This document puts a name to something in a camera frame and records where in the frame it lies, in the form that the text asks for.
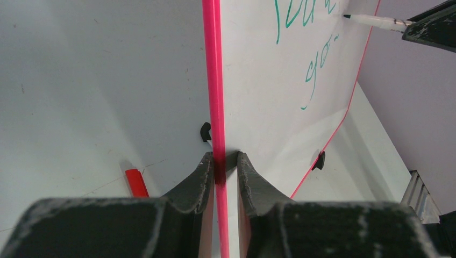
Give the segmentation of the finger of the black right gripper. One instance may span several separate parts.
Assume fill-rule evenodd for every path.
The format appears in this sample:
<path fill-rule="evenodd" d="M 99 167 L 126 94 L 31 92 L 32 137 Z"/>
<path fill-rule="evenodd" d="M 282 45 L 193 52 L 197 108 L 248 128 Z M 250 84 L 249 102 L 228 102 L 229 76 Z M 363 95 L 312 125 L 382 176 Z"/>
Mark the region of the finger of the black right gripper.
<path fill-rule="evenodd" d="M 455 52 L 455 5 L 408 26 L 402 40 Z"/>
<path fill-rule="evenodd" d="M 413 16 L 411 18 L 409 18 L 408 20 L 411 21 L 411 22 L 418 22 L 422 19 L 425 19 L 426 17 L 430 16 L 430 15 L 433 15 L 439 11 L 442 11 L 442 10 L 445 10 L 449 7 L 452 7 L 455 5 L 455 0 L 448 0 L 448 1 L 445 1 L 439 5 L 436 5 L 434 6 L 433 8 L 430 8 L 416 16 Z"/>

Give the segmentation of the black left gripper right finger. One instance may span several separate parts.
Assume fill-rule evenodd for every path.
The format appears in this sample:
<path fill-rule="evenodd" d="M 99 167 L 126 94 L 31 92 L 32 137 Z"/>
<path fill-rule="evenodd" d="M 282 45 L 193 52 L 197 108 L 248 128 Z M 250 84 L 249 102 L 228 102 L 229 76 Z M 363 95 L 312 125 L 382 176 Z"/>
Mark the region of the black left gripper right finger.
<path fill-rule="evenodd" d="M 237 156 L 241 257 L 438 257 L 412 209 L 392 202 L 296 202 Z"/>

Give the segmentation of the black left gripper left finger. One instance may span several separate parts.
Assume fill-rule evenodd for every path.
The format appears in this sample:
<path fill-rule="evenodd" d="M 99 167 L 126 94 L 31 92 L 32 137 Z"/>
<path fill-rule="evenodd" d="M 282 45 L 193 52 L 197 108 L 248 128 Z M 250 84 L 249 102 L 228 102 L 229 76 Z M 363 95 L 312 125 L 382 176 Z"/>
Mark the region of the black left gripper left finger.
<path fill-rule="evenodd" d="M 1 257 L 210 257 L 213 154 L 163 196 L 47 198 L 20 218 Z"/>

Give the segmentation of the green whiteboard marker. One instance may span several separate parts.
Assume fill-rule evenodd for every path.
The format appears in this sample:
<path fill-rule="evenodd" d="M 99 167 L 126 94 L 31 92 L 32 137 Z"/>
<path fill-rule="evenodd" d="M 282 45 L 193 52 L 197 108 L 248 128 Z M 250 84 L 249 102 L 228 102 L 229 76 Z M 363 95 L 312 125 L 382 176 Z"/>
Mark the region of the green whiteboard marker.
<path fill-rule="evenodd" d="M 404 33 L 408 26 L 415 22 L 410 20 L 401 20 L 396 18 L 378 17 L 370 15 L 343 15 L 344 18 L 353 22 L 369 25 L 372 27 L 381 28 L 383 30 L 390 30 Z"/>

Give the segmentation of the pink-framed whiteboard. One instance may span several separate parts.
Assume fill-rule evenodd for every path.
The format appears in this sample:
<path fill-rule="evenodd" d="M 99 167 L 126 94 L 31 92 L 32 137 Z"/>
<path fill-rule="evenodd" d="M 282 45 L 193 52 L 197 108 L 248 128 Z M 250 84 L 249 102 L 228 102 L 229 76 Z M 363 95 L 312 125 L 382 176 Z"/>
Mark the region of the pink-framed whiteboard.
<path fill-rule="evenodd" d="M 343 123 L 378 1 L 203 1 L 220 257 L 239 257 L 236 152 L 293 197 Z"/>

